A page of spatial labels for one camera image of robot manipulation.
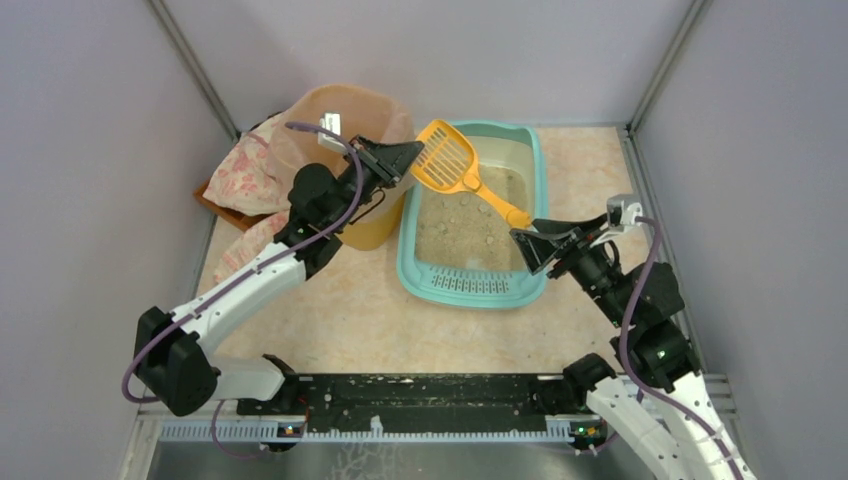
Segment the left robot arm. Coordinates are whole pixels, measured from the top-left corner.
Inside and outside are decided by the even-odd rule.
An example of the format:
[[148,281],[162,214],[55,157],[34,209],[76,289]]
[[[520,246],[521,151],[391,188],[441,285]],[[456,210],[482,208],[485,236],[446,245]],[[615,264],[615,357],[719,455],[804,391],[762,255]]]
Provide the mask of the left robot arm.
[[155,400],[178,416],[210,401],[269,401],[291,373],[279,358],[228,359],[218,346],[267,303],[320,272],[342,246],[338,235],[377,191],[393,188],[424,145],[354,137],[339,175],[320,163],[300,168],[288,199],[287,223],[261,252],[198,298],[166,312],[141,315],[132,373]]

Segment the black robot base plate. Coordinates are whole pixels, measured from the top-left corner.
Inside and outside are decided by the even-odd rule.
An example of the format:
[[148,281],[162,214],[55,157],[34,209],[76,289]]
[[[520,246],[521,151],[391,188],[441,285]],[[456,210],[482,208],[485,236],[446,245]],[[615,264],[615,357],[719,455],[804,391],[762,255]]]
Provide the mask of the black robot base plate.
[[274,397],[241,399],[237,412],[301,417],[309,434],[517,434],[577,443],[611,434],[560,374],[290,375]]

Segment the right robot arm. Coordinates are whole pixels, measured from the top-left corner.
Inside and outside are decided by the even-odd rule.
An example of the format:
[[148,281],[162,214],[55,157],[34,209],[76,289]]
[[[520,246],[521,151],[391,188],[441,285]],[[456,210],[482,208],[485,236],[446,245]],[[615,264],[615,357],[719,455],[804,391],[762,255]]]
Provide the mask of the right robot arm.
[[657,479],[755,478],[714,407],[698,355],[672,320],[684,301],[672,266],[657,259],[657,220],[642,212],[537,219],[510,235],[530,273],[570,275],[619,330],[610,344],[621,374],[587,354],[559,382],[539,382],[537,408],[599,416]]

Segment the yellow litter scoop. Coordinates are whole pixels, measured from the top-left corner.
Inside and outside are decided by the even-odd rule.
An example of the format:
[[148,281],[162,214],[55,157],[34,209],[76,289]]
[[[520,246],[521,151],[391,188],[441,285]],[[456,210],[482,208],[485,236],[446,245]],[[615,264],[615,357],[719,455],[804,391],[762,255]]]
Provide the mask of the yellow litter scoop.
[[475,148],[451,124],[433,120],[416,140],[424,148],[410,167],[410,173],[424,187],[444,195],[473,194],[492,207],[511,228],[531,226],[532,218],[526,211],[495,194],[482,180]]

